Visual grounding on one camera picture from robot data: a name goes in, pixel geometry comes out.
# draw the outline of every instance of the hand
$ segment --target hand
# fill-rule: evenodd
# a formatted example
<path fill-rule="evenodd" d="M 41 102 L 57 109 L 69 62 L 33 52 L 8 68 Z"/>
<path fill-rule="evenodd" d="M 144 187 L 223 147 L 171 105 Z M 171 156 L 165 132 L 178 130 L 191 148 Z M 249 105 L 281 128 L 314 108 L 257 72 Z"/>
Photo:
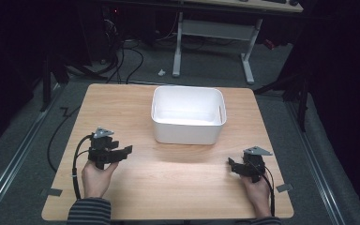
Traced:
<path fill-rule="evenodd" d="M 251 177 L 241 176 L 241 180 L 247 188 L 247 197 L 253 204 L 256 218 L 271 217 L 268 198 L 270 196 L 270 187 L 267 182 L 261 178 L 260 181 L 252 183 Z"/>
<path fill-rule="evenodd" d="M 101 170 L 98 169 L 93 161 L 88 160 L 82 170 L 82 182 L 84 189 L 84 198 L 101 198 L 107 191 L 111 182 L 111 176 L 119 162 L 110 164 L 110 166 Z"/>

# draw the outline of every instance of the sleeve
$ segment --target sleeve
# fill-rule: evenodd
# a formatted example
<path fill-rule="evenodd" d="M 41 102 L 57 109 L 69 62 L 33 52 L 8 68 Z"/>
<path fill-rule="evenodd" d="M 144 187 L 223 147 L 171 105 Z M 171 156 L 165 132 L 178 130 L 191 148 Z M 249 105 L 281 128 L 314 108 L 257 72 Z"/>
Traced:
<path fill-rule="evenodd" d="M 111 203 L 100 198 L 76 201 L 69 209 L 67 225 L 110 225 Z"/>
<path fill-rule="evenodd" d="M 264 217 L 253 220 L 250 225 L 281 225 L 282 222 L 278 217 Z"/>

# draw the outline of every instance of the handheld controller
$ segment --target handheld controller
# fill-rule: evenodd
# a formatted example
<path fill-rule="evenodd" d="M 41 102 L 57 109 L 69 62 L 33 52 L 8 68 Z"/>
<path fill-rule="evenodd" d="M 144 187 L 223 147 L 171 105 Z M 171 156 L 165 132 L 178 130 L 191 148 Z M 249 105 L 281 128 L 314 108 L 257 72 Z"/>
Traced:
<path fill-rule="evenodd" d="M 265 173 L 265 163 L 262 155 L 271 156 L 272 154 L 255 146 L 244 150 L 243 164 L 236 163 L 229 157 L 232 172 L 251 177 L 253 183 L 260 181 L 261 175 Z"/>
<path fill-rule="evenodd" d="M 91 138 L 88 159 L 96 163 L 96 167 L 104 170 L 104 164 L 122 161 L 128 158 L 133 146 L 130 145 L 121 150 L 113 150 L 118 147 L 119 141 L 109 137 L 113 132 L 99 127 Z"/>

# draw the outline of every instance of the desk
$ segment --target desk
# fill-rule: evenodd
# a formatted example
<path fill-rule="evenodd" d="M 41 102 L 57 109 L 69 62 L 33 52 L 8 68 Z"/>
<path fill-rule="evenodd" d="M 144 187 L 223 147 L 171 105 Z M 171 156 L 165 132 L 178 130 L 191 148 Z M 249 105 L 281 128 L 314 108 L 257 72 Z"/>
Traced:
<path fill-rule="evenodd" d="M 255 145 L 274 152 L 253 92 L 245 88 L 218 88 L 225 100 L 227 123 L 214 145 L 156 142 L 151 119 L 153 85 L 92 84 L 82 103 L 67 148 L 52 183 L 62 189 L 49 196 L 43 208 L 46 220 L 66 220 L 75 202 L 72 159 L 79 141 L 97 127 L 112 129 L 119 147 L 133 145 L 120 162 L 104 198 L 112 202 L 112 219 L 233 219 L 254 218 L 252 205 L 239 176 L 230 172 L 227 158 L 241 162 L 243 150 Z M 85 142 L 80 151 L 90 143 Z M 283 184 L 275 156 L 263 157 Z M 87 155 L 77 162 L 82 169 Z M 79 177 L 83 195 L 82 180 Z M 290 218 L 293 207 L 287 192 L 276 191 L 276 216 Z"/>
<path fill-rule="evenodd" d="M 236 8 L 254 8 L 261 10 L 275 10 L 281 12 L 302 12 L 303 8 L 298 4 L 291 6 L 289 0 L 286 4 L 267 2 L 262 0 L 182 0 L 184 2 L 210 4 Z M 254 84 L 254 78 L 250 69 L 249 57 L 259 35 L 263 19 L 258 19 L 255 25 L 237 25 L 220 22 L 202 22 L 195 20 L 183 20 L 183 13 L 179 13 L 177 25 L 177 45 L 174 53 L 173 71 L 174 77 L 180 76 L 181 67 L 181 39 L 183 35 L 202 36 L 210 38 L 228 38 L 248 41 L 247 48 L 241 53 L 242 65 L 244 68 L 247 83 Z"/>

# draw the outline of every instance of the finger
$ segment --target finger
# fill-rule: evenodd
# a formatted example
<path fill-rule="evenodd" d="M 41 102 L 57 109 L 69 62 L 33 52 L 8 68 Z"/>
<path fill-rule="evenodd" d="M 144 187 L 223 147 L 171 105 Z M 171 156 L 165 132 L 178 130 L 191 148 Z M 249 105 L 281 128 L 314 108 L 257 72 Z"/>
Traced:
<path fill-rule="evenodd" d="M 118 167 L 118 165 L 119 165 L 119 162 L 111 163 L 110 166 L 107 167 L 106 171 L 108 173 L 113 173 L 115 171 L 115 169 Z"/>

